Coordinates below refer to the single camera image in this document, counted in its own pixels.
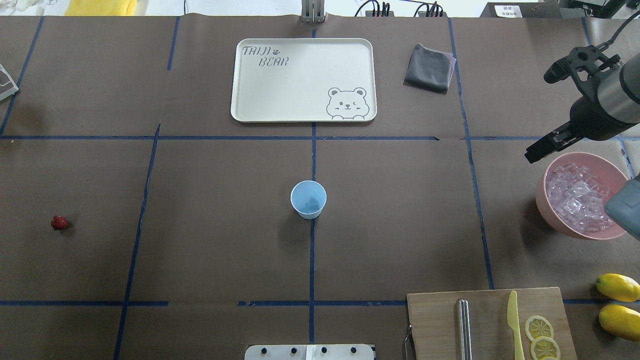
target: folded towel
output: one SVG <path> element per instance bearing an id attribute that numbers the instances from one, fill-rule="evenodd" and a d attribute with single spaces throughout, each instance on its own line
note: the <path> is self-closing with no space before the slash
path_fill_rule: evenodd
<path id="1" fill-rule="evenodd" d="M 71 0 L 65 16 L 131 16 L 138 0 Z"/>
<path id="2" fill-rule="evenodd" d="M 446 94 L 455 64 L 453 54 L 416 44 L 409 59 L 404 82 L 417 88 Z"/>

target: yellow cloth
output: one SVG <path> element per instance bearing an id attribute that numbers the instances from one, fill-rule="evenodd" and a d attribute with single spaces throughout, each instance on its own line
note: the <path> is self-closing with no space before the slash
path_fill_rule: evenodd
<path id="1" fill-rule="evenodd" d="M 138 0 L 71 0 L 66 16 L 131 16 Z"/>

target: cup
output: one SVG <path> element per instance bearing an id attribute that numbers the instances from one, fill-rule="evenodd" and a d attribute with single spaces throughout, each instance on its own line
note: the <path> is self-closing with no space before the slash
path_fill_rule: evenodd
<path id="1" fill-rule="evenodd" d="M 313 180 L 299 182 L 291 190 L 291 205 L 305 219 L 317 218 L 326 204 L 326 191 Z"/>

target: metal handle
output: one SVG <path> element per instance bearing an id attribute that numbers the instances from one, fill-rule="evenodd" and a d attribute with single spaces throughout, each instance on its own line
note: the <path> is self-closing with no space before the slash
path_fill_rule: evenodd
<path id="1" fill-rule="evenodd" d="M 409 338 L 411 338 L 412 331 L 413 331 L 413 326 L 409 324 L 409 328 L 407 328 L 406 330 L 406 337 L 404 338 L 404 348 L 403 348 L 404 360 L 409 360 L 406 349 L 409 346 Z"/>
<path id="2" fill-rule="evenodd" d="M 469 320 L 469 301 L 458 299 L 458 329 L 460 331 L 460 357 L 472 360 L 471 355 L 471 323 Z"/>

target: plastic knife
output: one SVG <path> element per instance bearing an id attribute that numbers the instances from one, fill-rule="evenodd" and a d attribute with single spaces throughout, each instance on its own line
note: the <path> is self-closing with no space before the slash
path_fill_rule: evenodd
<path id="1" fill-rule="evenodd" d="M 520 319 L 518 317 L 518 293 L 511 291 L 509 302 L 507 303 L 507 323 L 513 330 L 513 347 L 515 348 L 515 360 L 524 360 L 522 350 L 522 338 L 520 337 Z"/>

